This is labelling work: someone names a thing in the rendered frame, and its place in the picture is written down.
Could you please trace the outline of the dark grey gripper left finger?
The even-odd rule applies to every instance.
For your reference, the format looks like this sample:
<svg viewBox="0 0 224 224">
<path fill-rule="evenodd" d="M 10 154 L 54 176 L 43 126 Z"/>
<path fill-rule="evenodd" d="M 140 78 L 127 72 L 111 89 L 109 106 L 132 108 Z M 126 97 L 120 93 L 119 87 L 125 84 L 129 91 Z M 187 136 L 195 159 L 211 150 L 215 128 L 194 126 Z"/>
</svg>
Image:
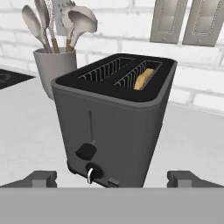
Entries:
<svg viewBox="0 0 224 224">
<path fill-rule="evenodd" d="M 3 188 L 55 188 L 57 186 L 56 171 L 33 171 L 23 179 L 3 185 Z"/>
</svg>

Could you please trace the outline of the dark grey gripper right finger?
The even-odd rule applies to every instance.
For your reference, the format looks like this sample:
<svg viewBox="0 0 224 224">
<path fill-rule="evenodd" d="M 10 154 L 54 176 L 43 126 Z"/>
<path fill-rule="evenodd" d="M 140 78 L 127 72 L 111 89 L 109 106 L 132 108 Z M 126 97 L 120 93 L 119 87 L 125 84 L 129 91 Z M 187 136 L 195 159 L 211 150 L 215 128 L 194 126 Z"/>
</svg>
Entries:
<svg viewBox="0 0 224 224">
<path fill-rule="evenodd" d="M 168 171 L 167 178 L 168 178 L 167 183 L 168 187 L 177 187 L 177 188 L 221 187 L 221 185 L 197 177 L 191 171 Z"/>
</svg>

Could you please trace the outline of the black toaster lever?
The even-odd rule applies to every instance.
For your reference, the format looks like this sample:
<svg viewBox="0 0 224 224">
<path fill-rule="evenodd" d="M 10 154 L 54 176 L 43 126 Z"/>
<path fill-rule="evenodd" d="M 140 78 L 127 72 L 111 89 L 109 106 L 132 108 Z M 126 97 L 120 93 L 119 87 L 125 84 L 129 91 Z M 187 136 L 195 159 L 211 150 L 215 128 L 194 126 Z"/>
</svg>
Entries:
<svg viewBox="0 0 224 224">
<path fill-rule="evenodd" d="M 97 149 L 94 145 L 91 143 L 84 143 L 76 152 L 76 156 L 80 159 L 90 161 L 95 153 L 97 152 Z"/>
</svg>

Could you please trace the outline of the black toaster dial knob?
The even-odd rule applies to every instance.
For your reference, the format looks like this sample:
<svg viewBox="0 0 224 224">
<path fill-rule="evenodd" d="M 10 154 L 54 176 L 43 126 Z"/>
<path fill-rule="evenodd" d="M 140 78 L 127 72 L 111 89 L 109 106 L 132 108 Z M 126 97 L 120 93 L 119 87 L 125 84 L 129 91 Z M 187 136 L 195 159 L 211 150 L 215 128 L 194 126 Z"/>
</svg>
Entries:
<svg viewBox="0 0 224 224">
<path fill-rule="evenodd" d="M 103 177 L 103 170 L 98 164 L 87 163 L 87 182 L 91 184 L 95 179 L 101 179 Z"/>
</svg>

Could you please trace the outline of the dark grey toaster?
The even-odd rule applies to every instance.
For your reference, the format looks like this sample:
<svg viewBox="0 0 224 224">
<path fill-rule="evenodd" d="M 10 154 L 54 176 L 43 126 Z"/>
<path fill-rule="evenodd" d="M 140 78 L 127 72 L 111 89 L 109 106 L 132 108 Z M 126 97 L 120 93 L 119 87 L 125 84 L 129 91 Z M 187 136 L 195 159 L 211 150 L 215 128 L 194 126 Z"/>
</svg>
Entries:
<svg viewBox="0 0 224 224">
<path fill-rule="evenodd" d="M 176 67 L 174 59 L 116 53 L 54 79 L 68 170 L 87 179 L 86 164 L 94 163 L 103 177 L 92 183 L 143 186 Z M 154 72 L 135 90 L 137 77 L 147 68 Z M 90 161 L 75 154 L 83 144 L 97 149 Z"/>
</svg>

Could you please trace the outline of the bread slice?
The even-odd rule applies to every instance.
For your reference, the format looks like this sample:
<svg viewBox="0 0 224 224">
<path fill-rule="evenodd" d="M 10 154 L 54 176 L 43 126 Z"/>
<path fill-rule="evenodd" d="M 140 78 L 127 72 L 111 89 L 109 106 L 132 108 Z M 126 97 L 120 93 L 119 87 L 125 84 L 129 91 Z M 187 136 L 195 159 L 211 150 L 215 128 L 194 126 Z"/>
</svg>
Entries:
<svg viewBox="0 0 224 224">
<path fill-rule="evenodd" d="M 135 83 L 135 90 L 141 90 L 144 86 L 144 83 L 146 82 L 147 78 L 151 76 L 151 74 L 154 72 L 153 69 L 147 68 L 142 74 L 140 74 Z"/>
</svg>

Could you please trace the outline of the black hob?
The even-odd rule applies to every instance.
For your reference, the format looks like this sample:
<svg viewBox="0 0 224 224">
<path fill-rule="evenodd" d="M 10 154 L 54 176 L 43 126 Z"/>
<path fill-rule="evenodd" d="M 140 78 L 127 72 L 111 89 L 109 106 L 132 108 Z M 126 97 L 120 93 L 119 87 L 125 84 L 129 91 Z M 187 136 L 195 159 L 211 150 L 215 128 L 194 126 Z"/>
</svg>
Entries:
<svg viewBox="0 0 224 224">
<path fill-rule="evenodd" d="M 33 79 L 33 76 L 29 74 L 0 69 L 0 89 L 8 88 L 30 79 Z"/>
</svg>

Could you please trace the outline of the grey utensil pot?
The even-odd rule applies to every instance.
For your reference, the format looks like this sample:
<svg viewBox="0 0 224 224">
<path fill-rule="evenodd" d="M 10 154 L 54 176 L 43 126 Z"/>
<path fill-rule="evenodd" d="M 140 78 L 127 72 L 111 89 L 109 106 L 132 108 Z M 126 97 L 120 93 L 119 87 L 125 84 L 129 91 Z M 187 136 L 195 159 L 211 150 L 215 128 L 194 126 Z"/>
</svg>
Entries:
<svg viewBox="0 0 224 224">
<path fill-rule="evenodd" d="M 47 96 L 54 99 L 51 82 L 63 74 L 68 74 L 77 69 L 76 51 L 66 52 L 65 47 L 59 53 L 47 53 L 44 48 L 33 52 L 38 74 Z"/>
</svg>

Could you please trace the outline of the grey spoon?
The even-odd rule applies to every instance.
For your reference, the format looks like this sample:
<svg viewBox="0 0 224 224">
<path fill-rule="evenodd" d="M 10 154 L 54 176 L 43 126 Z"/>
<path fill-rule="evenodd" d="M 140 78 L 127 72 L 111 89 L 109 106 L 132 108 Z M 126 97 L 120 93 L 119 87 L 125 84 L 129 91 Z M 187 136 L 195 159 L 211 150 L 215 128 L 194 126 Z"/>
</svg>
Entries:
<svg viewBox="0 0 224 224">
<path fill-rule="evenodd" d="M 48 28 L 48 25 L 49 25 L 49 15 L 46 13 L 46 10 L 47 10 L 46 3 L 44 0 L 34 0 L 34 3 L 36 5 L 36 8 L 37 8 L 37 11 L 39 14 L 39 18 L 40 18 L 40 21 L 42 24 L 43 36 L 44 36 L 45 45 L 46 45 L 46 51 L 48 53 L 51 53 L 52 50 L 50 48 L 48 37 L 46 35 L 46 29 Z"/>
<path fill-rule="evenodd" d="M 25 5 L 22 9 L 22 18 L 27 25 L 31 34 L 41 42 L 45 51 L 49 53 L 49 47 L 47 46 L 46 39 L 44 38 L 44 33 L 40 22 L 38 21 L 35 13 L 29 5 Z"/>
</svg>

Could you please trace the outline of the grey ladle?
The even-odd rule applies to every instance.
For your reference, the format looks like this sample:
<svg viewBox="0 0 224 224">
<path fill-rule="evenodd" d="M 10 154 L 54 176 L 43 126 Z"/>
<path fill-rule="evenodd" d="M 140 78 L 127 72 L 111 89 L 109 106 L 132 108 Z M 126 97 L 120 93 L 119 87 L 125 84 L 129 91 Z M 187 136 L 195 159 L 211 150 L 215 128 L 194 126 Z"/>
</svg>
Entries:
<svg viewBox="0 0 224 224">
<path fill-rule="evenodd" d="M 68 12 L 68 16 L 74 27 L 74 34 L 70 43 L 70 47 L 74 49 L 79 37 L 83 33 L 94 33 L 97 31 L 98 22 L 95 14 L 85 6 L 74 6 Z"/>
</svg>

